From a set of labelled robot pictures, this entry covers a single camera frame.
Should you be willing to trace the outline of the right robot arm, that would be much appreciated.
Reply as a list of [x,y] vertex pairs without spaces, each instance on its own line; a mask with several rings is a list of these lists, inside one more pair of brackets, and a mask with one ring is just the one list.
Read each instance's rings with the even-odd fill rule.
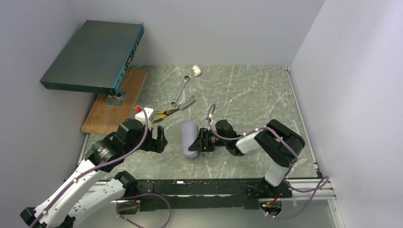
[[201,152],[213,152],[217,147],[224,147],[233,156],[264,151],[271,159],[271,165],[262,179],[260,191],[270,194],[279,192],[306,142],[299,134],[272,119],[265,128],[245,135],[236,133],[227,120],[215,122],[212,129],[198,128],[193,121],[188,121],[182,124],[182,144],[188,159],[198,157]]

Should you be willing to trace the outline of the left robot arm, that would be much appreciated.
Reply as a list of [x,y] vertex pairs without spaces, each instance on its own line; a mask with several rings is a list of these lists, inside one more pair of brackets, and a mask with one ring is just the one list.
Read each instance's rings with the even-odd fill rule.
[[87,191],[114,167],[137,150],[162,153],[168,141],[164,128],[153,128],[136,119],[127,119],[115,132],[95,142],[73,174],[46,201],[27,207],[20,213],[31,228],[73,228],[91,212],[108,202],[144,192],[127,171],[118,172],[101,190],[85,196]]

